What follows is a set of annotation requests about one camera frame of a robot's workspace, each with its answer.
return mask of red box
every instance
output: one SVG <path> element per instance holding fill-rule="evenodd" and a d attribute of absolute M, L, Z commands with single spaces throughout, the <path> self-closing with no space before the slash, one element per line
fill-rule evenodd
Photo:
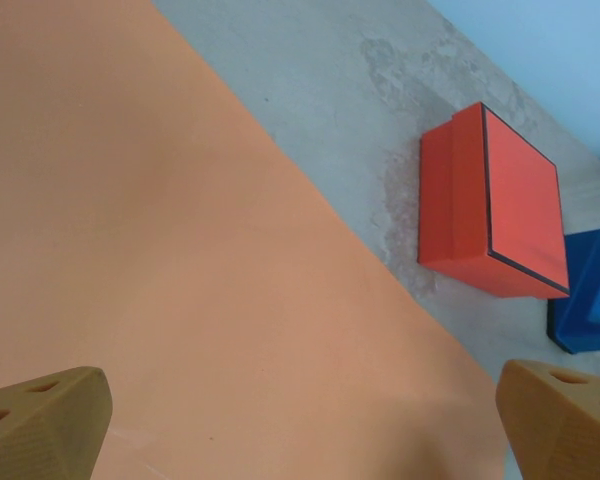
<path fill-rule="evenodd" d="M 569 295 L 556 166 L 482 103 L 422 136 L 418 261 L 498 297 Z"/>

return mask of blue plastic object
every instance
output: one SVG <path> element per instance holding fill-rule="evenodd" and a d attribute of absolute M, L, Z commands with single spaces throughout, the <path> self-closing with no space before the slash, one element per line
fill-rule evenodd
<path fill-rule="evenodd" d="M 547 335 L 569 353 L 600 350 L 600 230 L 565 237 L 571 296 L 549 300 Z"/>

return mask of orange foam mat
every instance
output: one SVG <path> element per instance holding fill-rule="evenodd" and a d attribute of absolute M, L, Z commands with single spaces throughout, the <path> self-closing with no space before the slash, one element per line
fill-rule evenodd
<path fill-rule="evenodd" d="M 148 1 L 0 2 L 0 386 L 94 479 L 501 478 L 494 385 Z"/>

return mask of light blue wall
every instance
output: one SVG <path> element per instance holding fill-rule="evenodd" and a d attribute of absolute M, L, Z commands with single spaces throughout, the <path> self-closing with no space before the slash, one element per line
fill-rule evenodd
<path fill-rule="evenodd" d="M 600 157 L 600 0 L 429 2 Z"/>

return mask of gray floor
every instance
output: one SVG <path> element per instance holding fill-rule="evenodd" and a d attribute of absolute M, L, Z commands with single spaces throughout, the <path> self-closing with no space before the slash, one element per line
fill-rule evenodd
<path fill-rule="evenodd" d="M 156 0 L 403 285 L 497 379 L 513 357 L 600 374 L 500 300 L 415 262 L 418 139 L 485 101 L 559 168 L 567 233 L 600 227 L 600 162 L 424 0 Z M 511 455 L 507 479 L 520 478 Z"/>

